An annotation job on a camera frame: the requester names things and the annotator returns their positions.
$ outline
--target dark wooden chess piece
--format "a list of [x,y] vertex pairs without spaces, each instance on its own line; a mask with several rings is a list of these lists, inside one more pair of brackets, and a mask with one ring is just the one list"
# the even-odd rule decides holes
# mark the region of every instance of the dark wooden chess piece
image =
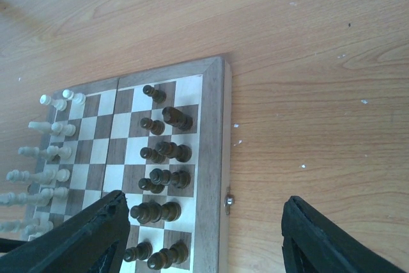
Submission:
[[171,173],[168,169],[153,169],[149,174],[154,185],[174,185],[178,189],[184,189],[190,184],[190,174],[180,170]]
[[169,201],[162,206],[155,201],[150,201],[141,203],[138,206],[133,206],[130,209],[130,216],[137,219],[141,224],[148,222],[156,223],[161,219],[172,222],[179,219],[180,215],[181,207],[174,201]]
[[148,259],[148,268],[151,270],[167,269],[173,263],[180,264],[189,257],[189,250],[186,244],[179,241],[171,246],[170,249],[161,249]]
[[193,126],[192,117],[174,107],[164,108],[162,110],[162,115],[165,123],[179,128],[180,130],[188,130]]
[[140,190],[150,191],[154,194],[159,194],[165,189],[164,185],[154,185],[149,178],[141,178],[138,186]]
[[187,162],[192,156],[192,150],[187,145],[177,145],[173,142],[159,142],[155,146],[159,154],[168,158],[176,158],[179,162]]
[[150,118],[143,118],[139,124],[142,128],[150,130],[150,132],[156,136],[160,136],[165,130],[165,124],[159,120],[153,121]]
[[125,250],[123,259],[126,262],[135,261],[136,259],[145,260],[152,255],[152,245],[149,242],[141,242],[135,247]]
[[143,147],[140,154],[143,159],[151,160],[154,163],[163,163],[166,159],[166,157],[159,154],[158,151],[149,147]]
[[152,100],[158,104],[163,103],[166,100],[166,93],[161,90],[156,90],[153,86],[147,84],[142,89],[143,93],[152,98]]

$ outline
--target chessboard frame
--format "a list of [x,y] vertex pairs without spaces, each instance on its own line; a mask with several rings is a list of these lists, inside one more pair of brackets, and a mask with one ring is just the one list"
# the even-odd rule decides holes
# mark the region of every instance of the chessboard frame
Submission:
[[[90,94],[119,90],[127,86],[161,82],[192,75],[203,76],[197,205],[194,240],[194,272],[228,272],[228,215],[224,209],[229,189],[231,146],[231,70],[222,57],[200,59],[171,66],[152,68],[130,75],[70,86],[74,92]],[[62,90],[53,98],[61,98]],[[55,108],[49,108],[46,121],[52,123]],[[46,148],[50,135],[43,135],[40,148]],[[44,168],[39,159],[35,172]],[[29,193],[37,193],[40,185],[32,183]],[[26,217],[32,217],[34,206],[27,206]]]

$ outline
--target wood grain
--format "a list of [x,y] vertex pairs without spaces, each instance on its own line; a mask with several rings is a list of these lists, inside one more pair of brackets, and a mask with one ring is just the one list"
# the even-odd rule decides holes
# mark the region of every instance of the wood grain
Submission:
[[284,272],[293,194],[409,270],[408,20],[407,0],[0,0],[1,178],[34,170],[41,94],[225,54],[230,272]]

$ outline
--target black chess piece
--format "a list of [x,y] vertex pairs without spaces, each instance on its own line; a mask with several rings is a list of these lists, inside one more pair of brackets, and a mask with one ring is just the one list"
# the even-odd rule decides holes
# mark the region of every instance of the black chess piece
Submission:
[[143,93],[152,98],[152,100],[158,104],[163,103],[166,100],[166,93],[155,89],[153,86],[147,84],[142,89]]
[[163,163],[163,161],[166,159],[166,157],[159,154],[158,151],[149,147],[142,148],[140,154],[142,158],[151,160],[154,163]]
[[189,257],[189,250],[186,244],[179,241],[171,246],[170,249],[161,249],[148,259],[148,268],[151,270],[167,269],[173,263],[180,264]]
[[162,110],[164,122],[179,128],[180,130],[188,130],[193,126],[193,119],[190,115],[187,115],[174,107],[166,107]]
[[159,142],[155,146],[159,154],[168,158],[175,158],[179,162],[187,162],[192,156],[192,150],[187,145],[177,145],[173,142]]
[[164,185],[154,185],[149,178],[141,178],[138,187],[140,190],[150,191],[154,194],[159,194],[165,189]]
[[149,242],[141,242],[135,247],[125,250],[123,259],[126,262],[135,261],[136,259],[145,260],[152,255],[152,245]]
[[150,130],[156,136],[160,136],[165,130],[165,124],[159,120],[153,121],[150,118],[143,118],[139,124],[142,128]]
[[174,185],[178,189],[184,189],[190,184],[190,174],[180,170],[171,173],[168,169],[153,169],[149,174],[154,185]]

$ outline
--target chessboard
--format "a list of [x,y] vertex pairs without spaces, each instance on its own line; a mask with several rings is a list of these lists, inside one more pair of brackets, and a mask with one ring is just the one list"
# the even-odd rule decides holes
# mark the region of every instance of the chessboard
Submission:
[[[166,100],[158,104],[145,95],[147,84],[165,92]],[[181,206],[181,216],[173,222],[139,224],[129,215],[127,248],[148,241],[155,253],[181,240],[189,250],[187,261],[162,272],[227,272],[231,71],[224,59],[154,68],[68,89],[85,94],[85,104],[68,101],[64,111],[49,107],[47,121],[75,125],[76,132],[70,137],[43,135],[40,149],[69,146],[72,155],[65,160],[38,159],[36,173],[68,169],[70,179],[50,185],[33,183],[29,188],[34,194],[46,187],[66,187],[68,197],[53,198],[45,207],[27,206],[26,217],[58,227],[113,190],[125,193],[129,209],[152,200],[160,205],[175,201]],[[62,98],[62,91],[52,97]],[[159,136],[141,128],[142,118],[163,121],[162,110],[169,106],[191,116],[191,128],[180,130],[166,124]],[[190,160],[167,158],[154,164],[141,157],[141,148],[154,148],[160,141],[189,146]],[[168,185],[159,194],[141,190],[138,181],[149,178],[155,168],[186,171],[190,184],[184,189]],[[136,271],[158,272],[150,270],[146,260],[123,262],[121,272]]]

